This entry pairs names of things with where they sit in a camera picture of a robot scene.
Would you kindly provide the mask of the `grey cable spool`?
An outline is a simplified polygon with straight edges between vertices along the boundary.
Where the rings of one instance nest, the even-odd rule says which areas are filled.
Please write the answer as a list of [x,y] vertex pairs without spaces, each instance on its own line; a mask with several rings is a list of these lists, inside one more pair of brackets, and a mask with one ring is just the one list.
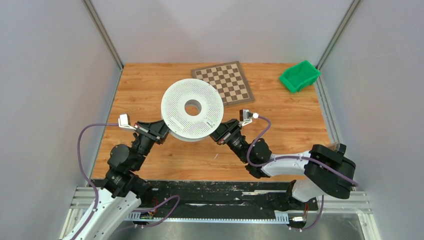
[[217,130],[223,119],[224,103],[210,84],[186,78],[166,89],[160,113],[175,138],[198,142]]

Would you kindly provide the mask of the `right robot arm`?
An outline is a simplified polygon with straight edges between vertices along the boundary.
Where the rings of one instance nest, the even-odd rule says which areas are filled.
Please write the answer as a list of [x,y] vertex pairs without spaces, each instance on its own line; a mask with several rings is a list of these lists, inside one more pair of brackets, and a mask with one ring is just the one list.
[[257,179],[304,176],[304,179],[293,180],[286,191],[285,201],[292,209],[324,195],[348,199],[352,188],[359,185],[354,181],[356,164],[345,156],[347,147],[340,142],[314,144],[310,150],[300,153],[274,154],[261,135],[248,143],[241,130],[242,123],[231,119],[222,122],[210,137],[218,145],[227,145]]

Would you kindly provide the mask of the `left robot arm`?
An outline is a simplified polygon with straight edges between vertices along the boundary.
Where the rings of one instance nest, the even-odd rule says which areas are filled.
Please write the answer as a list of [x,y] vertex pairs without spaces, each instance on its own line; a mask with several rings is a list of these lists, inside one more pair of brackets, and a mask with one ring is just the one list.
[[117,123],[105,126],[132,132],[134,141],[131,146],[118,144],[111,149],[109,169],[99,183],[93,183],[84,170],[80,171],[94,191],[94,200],[64,237],[66,240],[107,240],[132,211],[153,201],[152,187],[135,172],[140,170],[154,144],[164,143],[169,127],[164,120],[138,121],[132,125],[127,114],[122,114]]

